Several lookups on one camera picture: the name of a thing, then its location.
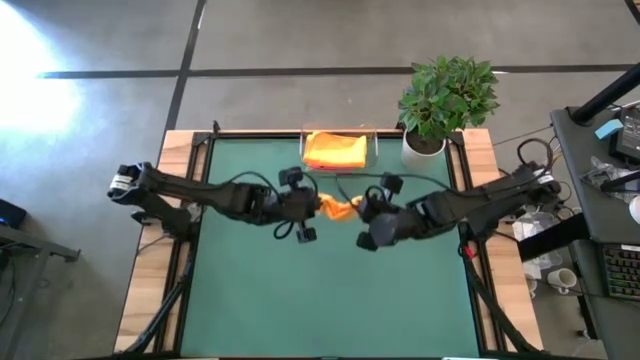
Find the folded towel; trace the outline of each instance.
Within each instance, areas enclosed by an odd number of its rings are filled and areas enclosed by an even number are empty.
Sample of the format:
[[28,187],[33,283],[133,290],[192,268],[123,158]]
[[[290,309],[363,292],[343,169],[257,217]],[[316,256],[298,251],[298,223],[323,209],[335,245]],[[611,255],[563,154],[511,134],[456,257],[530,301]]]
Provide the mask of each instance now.
[[[318,197],[322,202],[318,214],[325,214],[329,219],[335,221],[348,221],[353,219],[358,213],[349,203],[337,201],[331,195],[319,193]],[[356,196],[351,199],[351,204],[358,206],[362,196]]]
[[315,131],[307,136],[303,162],[314,168],[363,168],[366,136],[350,137]]

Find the wooden table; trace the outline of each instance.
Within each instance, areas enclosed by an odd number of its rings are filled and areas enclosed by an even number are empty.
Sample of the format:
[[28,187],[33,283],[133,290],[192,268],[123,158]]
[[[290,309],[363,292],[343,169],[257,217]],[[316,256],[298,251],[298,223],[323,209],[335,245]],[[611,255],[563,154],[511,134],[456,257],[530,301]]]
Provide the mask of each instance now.
[[[177,176],[186,175],[194,132],[195,131],[191,130],[167,132],[158,164],[160,171]],[[227,132],[255,133],[256,130]],[[463,136],[467,152],[467,161],[474,186],[499,178],[500,174],[496,165],[489,131],[486,129],[470,129],[465,130]],[[460,162],[457,156],[452,157],[458,188],[464,188]],[[198,157],[194,179],[200,179],[202,176],[203,159],[204,156]],[[168,201],[170,201],[172,205],[178,205],[179,203],[176,199],[168,199]],[[500,230],[511,232],[507,227],[501,228]],[[161,236],[159,227],[147,226],[143,229],[139,246],[142,247],[157,239],[159,236]],[[145,249],[136,257],[120,329],[115,343],[116,351],[124,350],[133,343],[160,307],[171,247],[171,240],[161,240],[154,246]],[[500,306],[529,343],[538,349],[542,349],[542,340],[525,282],[517,245],[511,240],[497,235],[487,242],[487,253],[489,255],[491,273]],[[184,259],[182,260],[178,273],[181,272],[184,263]],[[173,345],[177,309],[178,304],[174,306],[172,314],[169,317],[169,326],[164,341],[165,349],[170,349]],[[481,313],[487,337],[487,348],[496,349],[492,322],[488,310],[483,304],[481,305]],[[510,343],[508,343],[508,347],[511,351],[514,351]]]

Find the clear plastic tray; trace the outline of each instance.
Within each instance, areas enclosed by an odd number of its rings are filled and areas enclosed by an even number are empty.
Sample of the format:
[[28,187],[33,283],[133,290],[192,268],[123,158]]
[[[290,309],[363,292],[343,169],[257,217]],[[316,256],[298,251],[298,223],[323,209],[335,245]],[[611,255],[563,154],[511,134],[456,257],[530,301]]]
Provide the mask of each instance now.
[[[307,136],[315,131],[327,132],[339,136],[349,136],[358,138],[365,136],[367,139],[367,155],[365,158],[365,166],[360,167],[314,167],[304,163],[304,150],[307,145]],[[323,172],[329,174],[354,173],[358,171],[366,171],[378,162],[378,133],[376,128],[368,124],[362,124],[351,129],[326,129],[314,124],[305,124],[300,131],[300,162],[305,171]]]

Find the black desk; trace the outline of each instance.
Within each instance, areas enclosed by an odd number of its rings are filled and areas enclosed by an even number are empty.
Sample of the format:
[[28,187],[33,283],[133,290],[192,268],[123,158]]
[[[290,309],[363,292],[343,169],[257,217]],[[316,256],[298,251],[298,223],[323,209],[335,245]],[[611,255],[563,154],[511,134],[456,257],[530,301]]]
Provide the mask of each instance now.
[[[566,110],[551,113],[591,237],[591,240],[574,241],[569,249],[580,272],[580,284],[584,291],[602,296],[605,295],[605,286],[598,263],[598,245],[592,240],[640,244],[640,224],[631,218],[628,205],[580,180],[580,175],[591,169],[591,156],[622,165],[608,155],[608,141],[599,141],[594,135],[594,131],[611,117],[612,114],[605,111],[596,117],[591,127],[582,127],[571,121]],[[588,295],[584,298],[586,310],[597,336],[604,342],[609,359],[637,359],[640,356],[640,302]]]

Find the cup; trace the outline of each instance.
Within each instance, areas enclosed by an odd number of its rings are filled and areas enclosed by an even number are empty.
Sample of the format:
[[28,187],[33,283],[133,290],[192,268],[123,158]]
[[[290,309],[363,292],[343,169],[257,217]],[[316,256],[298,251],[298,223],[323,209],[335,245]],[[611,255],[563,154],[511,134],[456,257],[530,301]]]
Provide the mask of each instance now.
[[560,294],[567,295],[569,293],[569,288],[576,286],[578,283],[578,277],[573,271],[567,268],[562,268],[550,272],[547,275],[547,282],[558,290]]
[[530,274],[524,274],[527,279],[527,288],[529,289],[529,296],[533,299],[536,297],[536,289],[538,288],[538,281]]

